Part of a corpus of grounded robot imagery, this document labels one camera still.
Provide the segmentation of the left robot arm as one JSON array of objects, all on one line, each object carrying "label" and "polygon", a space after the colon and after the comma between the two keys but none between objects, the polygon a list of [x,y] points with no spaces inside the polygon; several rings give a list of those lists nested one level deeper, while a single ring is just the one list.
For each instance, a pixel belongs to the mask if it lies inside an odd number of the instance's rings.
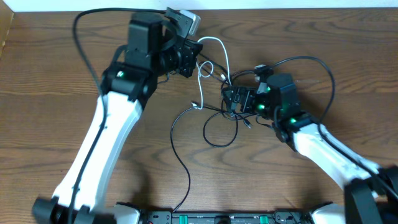
[{"label": "left robot arm", "polygon": [[105,207],[105,195],[125,140],[155,92],[160,76],[190,77],[203,46],[192,40],[200,17],[190,11],[132,9],[127,44],[119,46],[95,83],[99,97],[90,128],[49,200],[38,198],[38,223],[138,223],[127,203]]}]

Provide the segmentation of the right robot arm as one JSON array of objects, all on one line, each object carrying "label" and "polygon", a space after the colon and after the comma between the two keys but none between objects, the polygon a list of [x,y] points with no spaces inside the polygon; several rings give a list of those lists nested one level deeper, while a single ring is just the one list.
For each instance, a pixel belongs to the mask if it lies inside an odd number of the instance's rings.
[{"label": "right robot arm", "polygon": [[288,73],[268,66],[254,70],[258,87],[230,84],[221,88],[227,111],[239,108],[272,121],[280,142],[321,168],[343,190],[344,204],[320,205],[301,223],[397,223],[397,166],[383,168],[337,140],[301,109],[297,87]]}]

